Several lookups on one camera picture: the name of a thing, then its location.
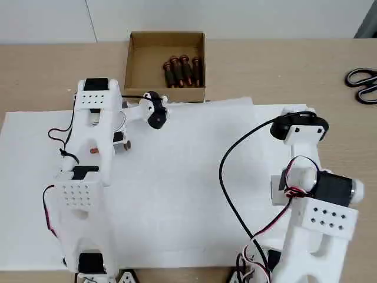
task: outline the wooden tabletop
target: wooden tabletop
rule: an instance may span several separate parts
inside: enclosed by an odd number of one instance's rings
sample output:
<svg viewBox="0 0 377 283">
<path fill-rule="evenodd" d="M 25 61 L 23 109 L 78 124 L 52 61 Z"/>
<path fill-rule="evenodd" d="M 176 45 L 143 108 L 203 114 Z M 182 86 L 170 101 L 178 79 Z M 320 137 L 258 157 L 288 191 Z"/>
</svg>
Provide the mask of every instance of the wooden tabletop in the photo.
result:
<svg viewBox="0 0 377 283">
<path fill-rule="evenodd" d="M 77 81 L 124 83 L 127 43 L 0 46 L 0 123 L 6 111 L 68 110 Z M 341 282 L 375 280 L 377 106 L 359 104 L 343 83 L 356 67 L 377 68 L 377 40 L 242 40 L 206 43 L 206 99 L 251 96 L 255 104 L 306 103 L 330 124 L 323 167 L 366 185 Z M 148 282 L 226 282 L 227 268 L 143 269 Z M 69 282 L 67 272 L 1 272 L 0 282 Z"/>
</svg>

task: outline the scissors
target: scissors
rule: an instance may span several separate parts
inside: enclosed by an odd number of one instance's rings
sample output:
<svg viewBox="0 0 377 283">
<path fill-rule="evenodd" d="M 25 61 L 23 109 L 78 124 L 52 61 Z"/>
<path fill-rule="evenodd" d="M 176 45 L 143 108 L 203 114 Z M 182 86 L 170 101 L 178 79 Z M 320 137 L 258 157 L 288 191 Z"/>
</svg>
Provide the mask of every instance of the scissors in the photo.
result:
<svg viewBox="0 0 377 283">
<path fill-rule="evenodd" d="M 359 81 L 353 81 L 352 77 L 356 74 L 367 74 L 368 78 L 363 78 Z M 371 93 L 372 91 L 377 90 L 377 70 L 369 68 L 357 68 L 349 72 L 345 77 L 345 84 L 348 87 L 361 87 L 363 89 L 359 90 L 356 93 L 356 100 L 362 104 L 377 104 L 377 98 L 373 100 L 368 100 L 363 98 L 363 95 L 366 93 Z"/>
</svg>

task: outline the white foam board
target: white foam board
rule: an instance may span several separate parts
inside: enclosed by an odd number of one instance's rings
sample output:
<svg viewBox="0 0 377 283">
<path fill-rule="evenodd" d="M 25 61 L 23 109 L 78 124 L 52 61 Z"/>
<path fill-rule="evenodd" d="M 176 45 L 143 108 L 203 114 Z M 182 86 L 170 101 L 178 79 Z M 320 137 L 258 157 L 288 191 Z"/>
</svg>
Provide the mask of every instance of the white foam board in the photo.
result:
<svg viewBox="0 0 377 283">
<path fill-rule="evenodd" d="M 249 98 L 181 104 L 171 108 L 161 130 L 143 121 L 129 123 L 132 148 L 115 155 L 113 183 L 105 194 L 122 267 L 234 265 L 248 238 L 221 192 L 219 163 L 239 137 L 279 115 L 282 107 L 253 106 Z M 48 139 L 47 131 L 67 126 L 70 115 L 17 112 L 5 117 L 0 270 L 65 269 L 59 243 L 45 226 L 42 192 L 61 165 L 60 144 Z M 290 148 L 267 128 L 229 156 L 224 183 L 251 231 L 281 209 L 271 205 L 270 175 L 279 174 L 289 159 Z M 281 245 L 288 217 L 262 241 Z"/>
</svg>

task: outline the cardboard box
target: cardboard box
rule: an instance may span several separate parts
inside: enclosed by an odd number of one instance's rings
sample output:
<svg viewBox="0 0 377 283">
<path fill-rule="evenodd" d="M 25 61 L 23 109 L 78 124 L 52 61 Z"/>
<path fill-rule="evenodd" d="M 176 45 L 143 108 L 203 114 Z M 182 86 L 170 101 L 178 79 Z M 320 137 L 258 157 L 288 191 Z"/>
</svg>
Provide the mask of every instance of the cardboard box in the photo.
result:
<svg viewBox="0 0 377 283">
<path fill-rule="evenodd" d="M 203 87 L 168 88 L 163 64 L 173 55 L 199 56 L 203 62 Z M 204 34 L 202 32 L 132 32 L 125 71 L 125 93 L 143 95 L 154 90 L 169 101 L 203 101 L 206 89 Z"/>
</svg>

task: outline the perforated plate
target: perforated plate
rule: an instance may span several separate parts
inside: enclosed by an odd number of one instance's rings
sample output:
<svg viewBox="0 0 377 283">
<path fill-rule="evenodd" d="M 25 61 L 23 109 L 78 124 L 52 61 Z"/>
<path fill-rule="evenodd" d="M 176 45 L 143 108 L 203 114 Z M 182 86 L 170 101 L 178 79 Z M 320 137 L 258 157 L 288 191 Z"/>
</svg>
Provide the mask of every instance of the perforated plate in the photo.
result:
<svg viewBox="0 0 377 283">
<path fill-rule="evenodd" d="M 304 228 L 351 240 L 358 211 L 321 200 L 304 198 L 297 205 L 297 224 Z"/>
</svg>

